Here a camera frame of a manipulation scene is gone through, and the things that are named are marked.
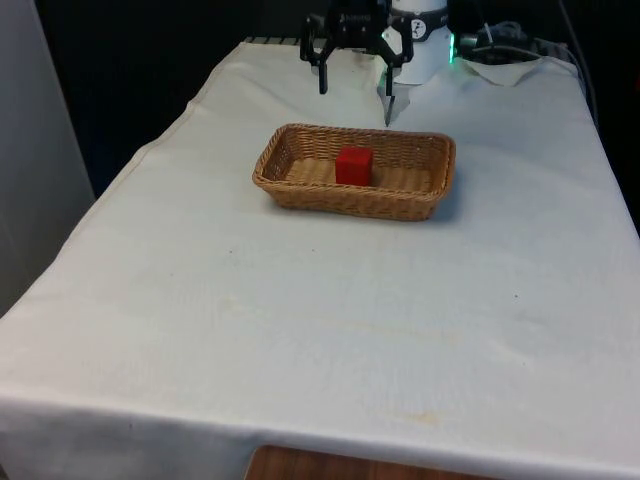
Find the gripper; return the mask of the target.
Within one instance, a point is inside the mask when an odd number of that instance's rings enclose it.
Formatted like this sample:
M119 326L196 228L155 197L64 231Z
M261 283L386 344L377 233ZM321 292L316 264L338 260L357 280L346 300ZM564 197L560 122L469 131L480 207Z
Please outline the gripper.
M389 26L401 36L401 52L396 54L382 34ZM324 33L326 41L322 50L314 49L316 36ZM368 49L374 43L375 51L385 65L385 125L391 122L395 102L393 93L394 71L409 63L414 56L410 21L404 16L389 18L389 2L385 0L335 0L329 3L325 16L308 14L300 36L300 59L316 67L319 77L319 93L328 90L327 60L337 48Z

